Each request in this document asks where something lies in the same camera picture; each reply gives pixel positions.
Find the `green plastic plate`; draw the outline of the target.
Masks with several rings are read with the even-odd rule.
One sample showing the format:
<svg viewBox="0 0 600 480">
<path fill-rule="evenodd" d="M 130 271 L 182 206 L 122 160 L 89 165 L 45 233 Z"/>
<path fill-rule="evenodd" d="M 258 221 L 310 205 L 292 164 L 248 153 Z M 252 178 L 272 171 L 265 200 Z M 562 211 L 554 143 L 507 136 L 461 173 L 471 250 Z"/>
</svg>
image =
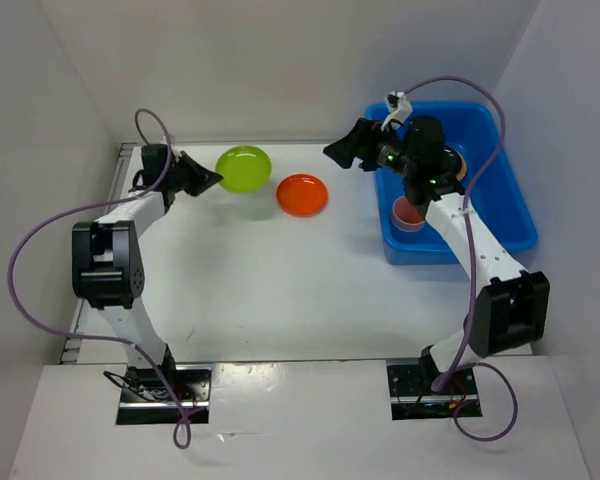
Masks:
<svg viewBox="0 0 600 480">
<path fill-rule="evenodd" d="M 220 185 L 236 194 L 253 193 L 263 187 L 272 173 L 269 155 L 259 147 L 238 145 L 224 152 L 215 171 L 223 177 Z"/>
</svg>

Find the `black plastic plate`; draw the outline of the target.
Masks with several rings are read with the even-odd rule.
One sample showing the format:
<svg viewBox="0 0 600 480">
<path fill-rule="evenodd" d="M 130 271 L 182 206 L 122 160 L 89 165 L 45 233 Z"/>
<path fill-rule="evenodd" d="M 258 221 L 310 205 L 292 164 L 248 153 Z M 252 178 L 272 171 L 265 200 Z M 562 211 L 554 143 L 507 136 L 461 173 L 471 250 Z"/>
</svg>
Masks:
<svg viewBox="0 0 600 480">
<path fill-rule="evenodd" d="M 444 160 L 447 169 L 453 173 L 458 180 L 462 180 L 466 175 L 466 161 L 464 157 L 451 146 L 445 145 L 443 148 Z"/>
</svg>

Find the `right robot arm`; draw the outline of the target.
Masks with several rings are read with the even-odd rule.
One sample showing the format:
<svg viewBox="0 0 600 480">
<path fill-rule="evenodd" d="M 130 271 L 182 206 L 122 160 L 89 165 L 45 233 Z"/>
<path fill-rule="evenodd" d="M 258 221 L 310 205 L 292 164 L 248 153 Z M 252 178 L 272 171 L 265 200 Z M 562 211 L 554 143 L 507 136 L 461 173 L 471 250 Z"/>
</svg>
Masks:
<svg viewBox="0 0 600 480">
<path fill-rule="evenodd" d="M 442 392 L 456 370 L 543 337 L 550 283 L 507 253 L 472 206 L 457 178 L 460 156 L 445 140 L 441 122 L 416 116 L 399 136 L 377 121 L 360 118 L 324 154 L 343 169 L 357 164 L 401 176 L 406 200 L 451 249 L 470 279 L 469 309 L 462 329 L 425 348 L 418 380 Z"/>
</svg>

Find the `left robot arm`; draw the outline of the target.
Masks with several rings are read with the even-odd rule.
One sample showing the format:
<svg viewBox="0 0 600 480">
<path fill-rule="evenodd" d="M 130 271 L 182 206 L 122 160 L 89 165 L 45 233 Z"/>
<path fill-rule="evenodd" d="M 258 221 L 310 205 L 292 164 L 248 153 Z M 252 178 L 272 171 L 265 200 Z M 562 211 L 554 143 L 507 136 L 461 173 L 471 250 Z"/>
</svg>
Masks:
<svg viewBox="0 0 600 480">
<path fill-rule="evenodd" d="M 142 168 L 128 195 L 106 215 L 72 229 L 72 286 L 77 297 L 107 320 L 124 340 L 134 379 L 156 399 L 172 397 L 179 375 L 142 300 L 146 276 L 140 236 L 169 212 L 176 194 L 197 197 L 223 176 L 165 144 L 141 148 Z"/>
</svg>

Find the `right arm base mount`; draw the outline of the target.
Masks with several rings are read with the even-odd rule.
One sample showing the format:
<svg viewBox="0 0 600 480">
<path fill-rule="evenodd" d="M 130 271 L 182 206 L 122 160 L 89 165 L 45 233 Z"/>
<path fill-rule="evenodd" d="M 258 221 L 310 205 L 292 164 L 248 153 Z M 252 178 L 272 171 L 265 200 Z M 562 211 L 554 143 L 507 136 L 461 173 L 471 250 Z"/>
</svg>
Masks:
<svg viewBox="0 0 600 480">
<path fill-rule="evenodd" d="M 415 358 L 388 361 L 386 375 L 393 421 L 482 416 L 472 370 L 455 373 L 439 393 L 431 390 L 432 381 Z"/>
</svg>

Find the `brown woven bamboo tray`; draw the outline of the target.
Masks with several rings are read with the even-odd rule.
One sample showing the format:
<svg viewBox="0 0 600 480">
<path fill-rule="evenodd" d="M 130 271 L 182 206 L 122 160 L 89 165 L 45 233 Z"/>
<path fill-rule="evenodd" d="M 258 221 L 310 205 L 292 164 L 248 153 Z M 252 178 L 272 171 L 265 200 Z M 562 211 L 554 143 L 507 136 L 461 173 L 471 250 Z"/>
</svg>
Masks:
<svg viewBox="0 0 600 480">
<path fill-rule="evenodd" d="M 467 166 L 467 162 L 466 162 L 464 156 L 461 153 L 456 152 L 455 153 L 454 174 L 455 174 L 455 177 L 457 178 L 457 180 L 462 181 L 466 177 L 467 171 L 468 171 L 468 166 Z"/>
</svg>

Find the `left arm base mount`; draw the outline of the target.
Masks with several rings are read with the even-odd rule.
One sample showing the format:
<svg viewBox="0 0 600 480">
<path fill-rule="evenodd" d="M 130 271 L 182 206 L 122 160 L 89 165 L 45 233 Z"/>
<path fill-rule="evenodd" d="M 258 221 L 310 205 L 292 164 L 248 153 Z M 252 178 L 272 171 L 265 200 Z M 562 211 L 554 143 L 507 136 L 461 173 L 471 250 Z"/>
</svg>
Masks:
<svg viewBox="0 0 600 480">
<path fill-rule="evenodd" d="M 212 372 L 210 364 L 180 364 L 172 372 L 173 390 L 192 424 L 209 422 Z M 124 374 L 105 370 L 103 376 L 120 391 L 117 425 L 174 425 L 181 418 L 153 370 L 128 368 Z"/>
</svg>

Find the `orange plastic plate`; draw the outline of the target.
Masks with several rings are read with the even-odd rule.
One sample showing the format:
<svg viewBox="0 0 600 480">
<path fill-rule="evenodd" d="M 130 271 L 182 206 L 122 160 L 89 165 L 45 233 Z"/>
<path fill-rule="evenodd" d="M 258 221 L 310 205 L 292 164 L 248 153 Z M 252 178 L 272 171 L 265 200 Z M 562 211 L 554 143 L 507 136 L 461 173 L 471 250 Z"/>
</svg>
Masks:
<svg viewBox="0 0 600 480">
<path fill-rule="evenodd" d="M 329 200 L 325 184 L 317 177 L 298 173 L 283 179 L 276 189 L 279 207 L 295 217 L 310 217 L 321 213 Z"/>
</svg>

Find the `pink plastic cup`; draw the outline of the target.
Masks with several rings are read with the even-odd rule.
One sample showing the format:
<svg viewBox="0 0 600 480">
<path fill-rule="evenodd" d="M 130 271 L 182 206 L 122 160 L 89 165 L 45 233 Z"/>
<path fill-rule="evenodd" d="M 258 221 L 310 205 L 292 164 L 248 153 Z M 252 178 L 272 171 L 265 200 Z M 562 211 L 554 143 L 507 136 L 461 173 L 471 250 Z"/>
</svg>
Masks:
<svg viewBox="0 0 600 480">
<path fill-rule="evenodd" d="M 391 222 L 397 218 L 409 223 L 424 221 L 418 210 L 404 196 L 397 198 L 392 205 Z"/>
</svg>

